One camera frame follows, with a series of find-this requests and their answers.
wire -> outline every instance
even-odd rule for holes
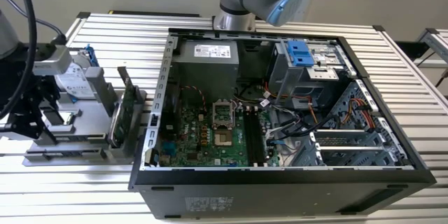
[[[421,63],[435,54],[436,52],[432,52],[428,56],[427,56],[427,58],[424,58],[421,61],[420,61],[420,63],[416,65],[417,67],[421,65]]]
[[[269,91],[269,88],[268,88],[268,82],[264,83],[264,89],[267,90],[267,92],[271,94],[272,97],[277,97],[276,94],[273,94],[271,91]],[[312,107],[312,98],[311,96],[305,96],[305,97],[299,97],[296,95],[292,96],[293,98],[299,98],[299,99],[308,99],[308,109],[309,109],[309,113],[313,117],[313,120],[315,120],[315,123],[317,124],[317,118],[316,118],[316,114],[315,114],[315,111],[313,111],[313,107]]]
[[[7,114],[11,112],[13,107],[20,100],[23,93],[25,92],[25,88],[28,85],[28,81],[33,72],[35,66],[35,57],[36,57],[36,45],[37,45],[37,28],[36,28],[36,16],[35,16],[35,9],[33,9],[33,2],[32,0],[23,0],[25,3],[25,10],[28,13],[28,30],[29,30],[29,48],[28,48],[28,57],[25,61],[25,69],[20,78],[20,82],[17,88],[9,98],[7,105],[3,107],[0,112],[0,119],[3,119]]]
[[[440,86],[440,84],[441,84],[441,82],[443,82],[443,77],[440,77],[440,79],[439,79],[439,81],[437,81],[437,83],[436,83],[436,88]]]
[[[201,99],[203,99],[204,112],[207,112],[205,97],[204,97],[203,91],[199,88],[196,88],[196,86],[183,86],[181,89],[195,89],[199,92],[199,94],[201,95]]]
[[[13,6],[13,8],[16,9],[16,11],[25,17],[27,13],[24,12],[24,10],[20,8],[20,6],[15,3],[13,0],[7,0],[9,2],[9,4]],[[59,35],[64,35],[63,31],[57,28],[57,26],[55,26],[53,24],[48,23],[47,21],[41,20],[41,19],[36,19],[36,22],[40,23],[41,25],[47,26],[48,28],[51,28]]]
[[[328,115],[316,125],[313,125],[311,128],[308,128],[307,130],[297,132],[299,129],[296,129],[296,131],[289,132],[288,134],[285,134],[285,136],[280,137],[279,139],[273,139],[273,140],[267,140],[268,143],[271,143],[272,141],[277,141],[277,140],[283,140],[288,137],[300,137],[300,136],[305,136],[308,135],[313,130],[319,129],[329,120],[336,120],[339,122],[339,116],[337,115]]]
[[[356,102],[357,106],[368,105],[363,99],[351,98],[351,100],[348,102],[348,112],[347,112],[345,118],[343,120],[343,124],[347,123],[348,119],[351,118],[349,116],[352,115],[352,110],[353,110],[352,109],[352,103],[353,102]],[[364,110],[361,111],[361,115],[365,119],[365,122],[367,122],[369,128],[375,128],[375,122],[373,122],[372,116]]]
[[[367,102],[363,99],[356,98],[356,100],[359,100],[364,105],[368,105]],[[376,125],[375,125],[375,121],[373,121],[372,116],[369,115],[369,113],[365,110],[363,110],[361,112],[364,114],[364,118],[365,118],[367,122],[369,123],[369,127],[375,128]]]
[[[287,156],[287,158],[283,160],[283,163],[285,164],[287,163],[287,160],[289,159],[289,157],[297,153],[300,149],[296,149],[293,152],[291,152],[291,154]]]

label sticker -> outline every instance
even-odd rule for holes
[[[269,103],[271,103],[269,100],[268,100],[268,99],[264,99],[264,100],[260,102],[260,105],[261,105],[263,107],[265,107]]]
[[[325,56],[316,56],[317,61],[325,61]]]
[[[233,197],[185,197],[187,211],[229,211]]]
[[[231,46],[196,45],[195,57],[231,58]]]
[[[268,91],[265,91],[264,94],[263,94],[263,96],[264,96],[264,98],[269,98],[271,93]]]
[[[64,74],[57,75],[65,92],[79,99],[95,98],[89,82],[85,79],[84,70],[79,64],[71,63]]]

slotted aluminum surface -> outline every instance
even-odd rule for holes
[[[145,112],[149,112],[167,29],[209,29],[211,25],[209,18],[92,14],[75,21],[68,31],[69,44],[73,48],[91,44],[105,68],[107,81],[115,88],[124,87],[115,68],[127,66],[132,82],[148,92]],[[368,216],[201,222],[448,223],[447,110],[423,85],[420,73],[409,67],[384,35],[371,26],[307,23],[289,23],[275,28],[259,22],[257,31],[347,38],[437,184]],[[29,144],[29,141],[1,139],[0,153],[20,155]],[[1,223],[159,222],[140,194],[127,190],[131,165],[24,167],[21,161],[21,156],[0,157],[0,217],[7,217],[0,219]]]

black cable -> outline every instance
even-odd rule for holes
[[[443,77],[440,77],[440,79],[439,79],[439,81],[437,81],[437,83],[436,83],[436,88],[440,86],[440,84],[441,84],[441,82],[443,82]]]
[[[23,11],[23,9],[20,8],[20,6],[15,3],[13,0],[7,0],[9,2],[9,4],[13,6],[13,8],[16,9],[16,11],[25,17],[27,13]],[[53,24],[48,23],[47,21],[41,20],[41,19],[36,19],[36,22],[40,23],[41,25],[47,26],[48,28],[51,28],[59,35],[64,35],[63,31],[57,28],[57,26],[55,26]]]
[[[313,125],[311,128],[308,128],[307,130],[301,131],[301,132],[289,132],[288,134],[285,134],[285,136],[280,137],[279,139],[272,139],[272,140],[268,140],[268,142],[272,142],[272,141],[277,141],[277,140],[283,140],[288,137],[300,137],[300,136],[305,136],[308,135],[312,131],[315,131],[316,129],[319,129],[329,120],[332,119],[336,119],[336,122],[337,120],[340,119],[339,116],[336,115],[328,115],[316,125]]]
[[[423,61],[420,61],[420,63],[416,65],[417,67],[421,65],[421,63],[435,54],[436,52],[432,52],[428,56],[427,56],[427,58],[424,58],[423,59]]]
[[[33,9],[33,2],[32,0],[23,0],[25,3],[25,11],[28,13],[28,30],[29,30],[29,48],[28,48],[28,57],[25,61],[25,69],[20,78],[20,82],[12,97],[7,105],[4,106],[0,112],[0,119],[5,117],[5,115],[11,112],[13,107],[20,100],[23,93],[25,92],[25,88],[28,85],[29,77],[33,72],[35,66],[35,57],[36,57],[36,45],[37,45],[37,28],[36,28],[36,16],[35,16],[35,9]]]

connector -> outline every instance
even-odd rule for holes
[[[289,40],[287,45],[292,65],[296,67],[312,67],[315,65],[315,60],[309,53],[307,43],[303,41]]]
[[[355,110],[371,110],[371,106],[368,106],[368,105],[359,105]]]

